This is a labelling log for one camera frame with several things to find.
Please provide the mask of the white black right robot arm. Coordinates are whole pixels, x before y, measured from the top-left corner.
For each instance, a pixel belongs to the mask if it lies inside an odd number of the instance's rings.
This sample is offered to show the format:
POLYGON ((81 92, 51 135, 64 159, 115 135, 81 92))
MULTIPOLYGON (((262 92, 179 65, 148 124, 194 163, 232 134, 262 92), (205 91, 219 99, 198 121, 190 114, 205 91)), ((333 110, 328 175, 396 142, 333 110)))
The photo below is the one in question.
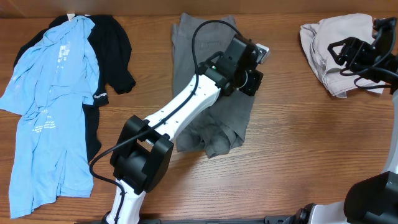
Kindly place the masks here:
MULTIPOLYGON (((328 46, 333 60, 344 68, 341 75, 371 80, 374 88, 389 88, 397 104, 397 18, 376 19, 374 41, 369 44, 348 37, 328 46)), ((285 224, 396 224, 397 223, 397 127, 393 127, 387 162, 379 175, 354 184, 344 201, 329 205, 308 204, 287 217, 285 224)))

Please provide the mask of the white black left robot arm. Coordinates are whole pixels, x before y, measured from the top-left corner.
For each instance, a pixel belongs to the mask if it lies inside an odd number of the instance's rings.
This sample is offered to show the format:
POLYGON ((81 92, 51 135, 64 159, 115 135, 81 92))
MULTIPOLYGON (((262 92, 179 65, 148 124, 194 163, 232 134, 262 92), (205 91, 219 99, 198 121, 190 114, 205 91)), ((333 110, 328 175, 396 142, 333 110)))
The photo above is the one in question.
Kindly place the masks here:
POLYGON ((113 207, 102 223, 138 223, 144 197, 165 175, 173 141, 219 97, 240 90, 254 96, 263 74, 256 67, 270 50, 235 35, 225 51, 196 64, 188 85, 156 113, 124 124, 110 158, 117 190, 113 207))

